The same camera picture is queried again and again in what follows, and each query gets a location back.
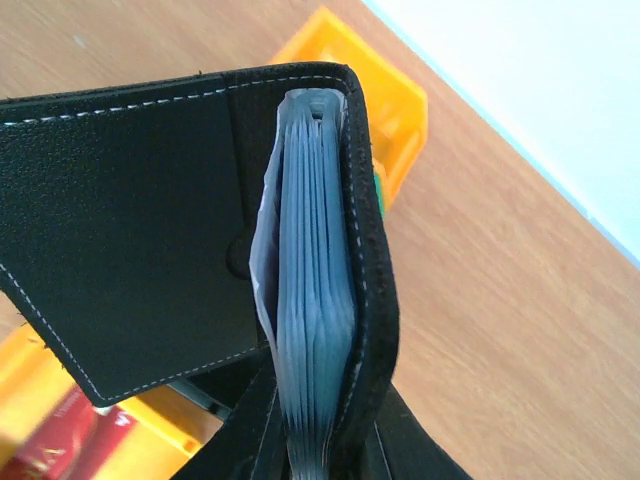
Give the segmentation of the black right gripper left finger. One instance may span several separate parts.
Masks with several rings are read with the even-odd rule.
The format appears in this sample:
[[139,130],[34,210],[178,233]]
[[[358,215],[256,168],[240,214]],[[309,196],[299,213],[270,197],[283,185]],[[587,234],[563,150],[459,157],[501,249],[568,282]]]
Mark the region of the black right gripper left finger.
[[273,365],[266,361],[223,426],[184,465],[186,479],[280,479],[283,419]]

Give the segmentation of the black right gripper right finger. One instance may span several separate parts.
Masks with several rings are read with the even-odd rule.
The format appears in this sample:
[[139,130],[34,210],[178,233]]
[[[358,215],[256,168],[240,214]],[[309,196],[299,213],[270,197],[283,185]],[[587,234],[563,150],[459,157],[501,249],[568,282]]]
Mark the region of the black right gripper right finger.
[[369,435],[370,479],[471,479],[424,430],[393,385]]

